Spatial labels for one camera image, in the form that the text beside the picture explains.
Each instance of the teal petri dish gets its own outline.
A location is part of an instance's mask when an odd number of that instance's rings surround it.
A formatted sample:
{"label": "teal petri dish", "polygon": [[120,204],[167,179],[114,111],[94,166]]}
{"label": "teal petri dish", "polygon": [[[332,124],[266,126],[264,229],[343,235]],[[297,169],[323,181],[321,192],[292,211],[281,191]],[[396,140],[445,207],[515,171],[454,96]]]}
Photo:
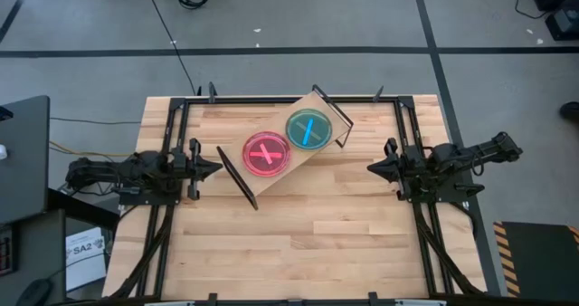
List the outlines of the teal petri dish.
{"label": "teal petri dish", "polygon": [[297,148],[323,148],[332,137],[332,123],[318,110],[298,110],[288,118],[286,136]]}

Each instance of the gray floor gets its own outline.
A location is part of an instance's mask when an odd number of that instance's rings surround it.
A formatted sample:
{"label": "gray floor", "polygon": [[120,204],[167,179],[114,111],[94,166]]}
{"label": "gray floor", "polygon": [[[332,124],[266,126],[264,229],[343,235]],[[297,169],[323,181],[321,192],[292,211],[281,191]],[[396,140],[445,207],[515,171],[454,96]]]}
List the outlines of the gray floor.
{"label": "gray floor", "polygon": [[[0,22],[14,2],[0,0]],[[440,47],[577,45],[554,42],[543,20],[514,12],[515,0],[425,3]],[[176,0],[157,4],[180,48],[426,46],[415,0],[210,0],[193,12]],[[521,8],[538,13],[530,0]],[[170,48],[150,0],[25,0],[0,42],[0,52]],[[579,129],[557,116],[561,104],[579,100],[579,55],[441,60],[464,142],[505,130],[525,150],[517,163],[490,166],[476,178],[487,187],[479,199],[489,237],[495,220],[579,226]],[[184,62],[196,85],[212,81],[222,95],[305,93],[313,83],[335,94],[373,93],[382,85],[384,94],[439,93],[427,54],[186,56]],[[0,58],[0,79],[0,103],[48,94],[53,116],[89,120],[138,120],[147,96],[191,90],[174,56]],[[52,140],[79,150],[129,153],[137,134],[136,125],[51,124]],[[74,158],[53,152],[50,158],[50,185],[57,187]]]}

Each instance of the blue line mark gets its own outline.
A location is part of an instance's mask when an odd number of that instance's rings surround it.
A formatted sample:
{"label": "blue line mark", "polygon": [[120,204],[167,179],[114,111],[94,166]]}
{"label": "blue line mark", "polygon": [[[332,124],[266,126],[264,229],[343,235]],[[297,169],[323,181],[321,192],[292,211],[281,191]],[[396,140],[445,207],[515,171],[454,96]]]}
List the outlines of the blue line mark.
{"label": "blue line mark", "polygon": [[312,125],[314,125],[314,119],[309,119],[308,128],[306,129],[306,135],[304,136],[304,140],[301,142],[302,145],[308,144],[309,133],[311,131]]}

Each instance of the yellow and black hazard tape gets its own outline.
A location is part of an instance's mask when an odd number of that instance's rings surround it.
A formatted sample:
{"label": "yellow and black hazard tape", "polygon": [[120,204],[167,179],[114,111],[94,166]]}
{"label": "yellow and black hazard tape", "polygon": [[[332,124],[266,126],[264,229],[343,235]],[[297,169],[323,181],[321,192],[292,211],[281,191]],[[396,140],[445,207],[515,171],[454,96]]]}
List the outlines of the yellow and black hazard tape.
{"label": "yellow and black hazard tape", "polygon": [[508,246],[507,230],[505,230],[503,223],[500,221],[494,223],[493,228],[495,229],[495,236],[497,238],[498,253],[500,256],[500,262],[503,266],[508,297],[518,297],[521,293],[521,290],[518,288],[515,264],[513,263],[513,255],[510,252],[510,247]]}
{"label": "yellow and black hazard tape", "polygon": [[573,233],[573,238],[575,239],[575,242],[577,243],[577,249],[579,250],[579,229],[569,225],[569,230],[571,230]]}

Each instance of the wooden table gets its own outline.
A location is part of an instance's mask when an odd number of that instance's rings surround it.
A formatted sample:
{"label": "wooden table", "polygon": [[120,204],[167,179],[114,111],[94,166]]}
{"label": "wooden table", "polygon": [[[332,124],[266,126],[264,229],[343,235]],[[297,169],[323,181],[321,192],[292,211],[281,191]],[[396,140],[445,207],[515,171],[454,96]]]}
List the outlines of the wooden table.
{"label": "wooden table", "polygon": [[[169,99],[147,100],[137,151],[161,148]],[[417,95],[414,101],[424,146],[447,142],[437,97]],[[286,106],[194,105],[186,142],[199,139],[203,157],[219,161],[216,146],[227,145]],[[330,145],[268,188],[257,197],[259,211],[224,169],[201,183],[201,200],[183,197],[173,222],[163,300],[206,300],[210,292],[217,292],[219,300],[428,295],[412,207],[396,199],[396,184],[365,169],[384,158],[388,138],[398,138],[394,108],[385,103],[340,108],[355,123],[346,146]],[[119,225],[103,295],[114,292],[140,258],[149,208],[138,207]],[[439,215],[449,255],[485,290],[469,218],[443,204]],[[433,253],[432,259],[441,291]],[[157,262],[152,264],[148,293],[157,270]]]}

